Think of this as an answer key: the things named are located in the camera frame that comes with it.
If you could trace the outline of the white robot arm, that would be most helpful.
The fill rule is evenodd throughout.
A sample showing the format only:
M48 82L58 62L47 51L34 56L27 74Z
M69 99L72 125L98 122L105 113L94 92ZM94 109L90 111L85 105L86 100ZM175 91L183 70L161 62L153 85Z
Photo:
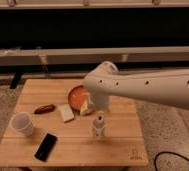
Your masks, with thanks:
M105 61L84 77L84 86L96 105L113 95L189 110L189 69L120 75Z

